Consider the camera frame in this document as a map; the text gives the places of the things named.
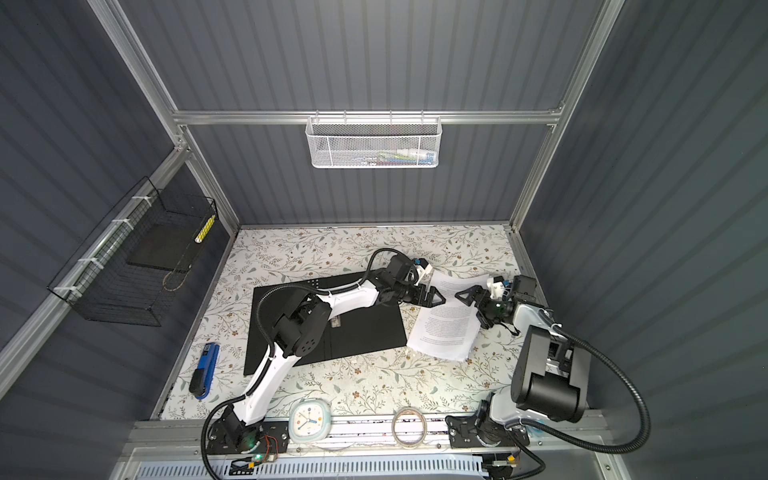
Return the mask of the white printed paper files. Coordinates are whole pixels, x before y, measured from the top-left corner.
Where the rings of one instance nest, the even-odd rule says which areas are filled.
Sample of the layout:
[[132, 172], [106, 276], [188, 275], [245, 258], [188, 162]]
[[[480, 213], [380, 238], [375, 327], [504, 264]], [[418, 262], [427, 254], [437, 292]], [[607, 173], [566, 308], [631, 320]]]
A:
[[477, 309], [462, 303], [455, 294], [474, 286], [484, 290], [488, 279], [488, 275], [456, 278], [435, 271], [430, 285], [446, 298], [446, 303], [421, 308], [406, 346], [438, 359], [466, 360], [479, 333], [480, 322], [476, 318]]

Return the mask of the blue folder with black inside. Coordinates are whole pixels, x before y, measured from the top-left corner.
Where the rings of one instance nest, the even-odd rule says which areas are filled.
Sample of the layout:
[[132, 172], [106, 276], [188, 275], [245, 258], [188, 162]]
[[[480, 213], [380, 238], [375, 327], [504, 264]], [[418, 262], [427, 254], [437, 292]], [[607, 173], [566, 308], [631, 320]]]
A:
[[[309, 280], [292, 282], [306, 283], [315, 288], [329, 289], [357, 281], [363, 272], [352, 272], [335, 276], [310, 278]], [[267, 343], [257, 327], [255, 315], [259, 300], [276, 285], [255, 287], [252, 297], [252, 311], [248, 331], [246, 356], [243, 375], [253, 375], [260, 366]], [[262, 313], [270, 313], [273, 307], [288, 299], [291, 291], [277, 292], [265, 302]], [[329, 322], [323, 332], [319, 344], [308, 355], [302, 357], [297, 366], [315, 364], [335, 359], [341, 359], [367, 353], [374, 353], [406, 346], [407, 334], [400, 307], [397, 303], [380, 304], [365, 309], [354, 310], [342, 314], [339, 326]]]

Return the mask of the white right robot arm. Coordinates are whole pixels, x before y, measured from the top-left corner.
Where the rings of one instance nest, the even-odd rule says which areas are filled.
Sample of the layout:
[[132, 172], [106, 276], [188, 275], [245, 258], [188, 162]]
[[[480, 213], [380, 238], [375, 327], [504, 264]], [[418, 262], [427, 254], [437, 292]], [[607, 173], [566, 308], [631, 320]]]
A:
[[455, 294], [476, 309], [481, 327], [509, 327], [522, 341], [510, 384], [483, 400], [470, 434], [480, 444], [502, 443], [505, 426], [529, 411], [554, 422], [577, 423], [587, 410], [591, 355], [554, 329], [552, 312], [536, 297], [537, 280], [501, 276]]

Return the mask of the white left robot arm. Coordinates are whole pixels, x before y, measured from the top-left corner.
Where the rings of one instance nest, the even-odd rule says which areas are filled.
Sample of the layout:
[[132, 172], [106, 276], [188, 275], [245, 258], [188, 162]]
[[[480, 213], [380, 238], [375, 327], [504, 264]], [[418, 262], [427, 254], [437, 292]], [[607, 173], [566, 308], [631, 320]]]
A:
[[245, 391], [225, 408], [222, 419], [235, 427], [255, 428], [266, 417], [269, 403], [289, 370], [312, 352], [333, 317], [385, 303], [408, 303], [432, 308], [446, 303], [436, 287], [423, 279], [432, 271], [424, 258], [410, 258], [393, 248], [389, 263], [378, 269], [369, 262], [352, 283], [319, 288], [307, 284], [282, 284], [270, 288], [252, 313], [257, 331], [266, 341], [266, 352]]

